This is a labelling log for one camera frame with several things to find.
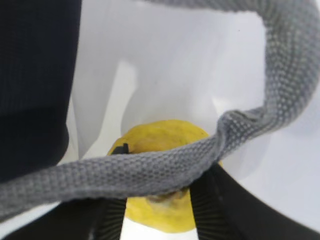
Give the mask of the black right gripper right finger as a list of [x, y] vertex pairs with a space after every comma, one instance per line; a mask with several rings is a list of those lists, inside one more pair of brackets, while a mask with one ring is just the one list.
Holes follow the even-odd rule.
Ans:
[[318, 240], [320, 234], [271, 208], [213, 165], [190, 185], [200, 240]]

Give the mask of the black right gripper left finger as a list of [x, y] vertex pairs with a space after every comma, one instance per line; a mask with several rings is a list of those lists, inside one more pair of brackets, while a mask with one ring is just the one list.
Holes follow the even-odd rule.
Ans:
[[3, 222], [42, 204], [58, 206], [7, 234], [6, 240], [118, 240], [126, 199], [98, 189], [102, 159], [71, 162], [42, 169], [0, 184]]

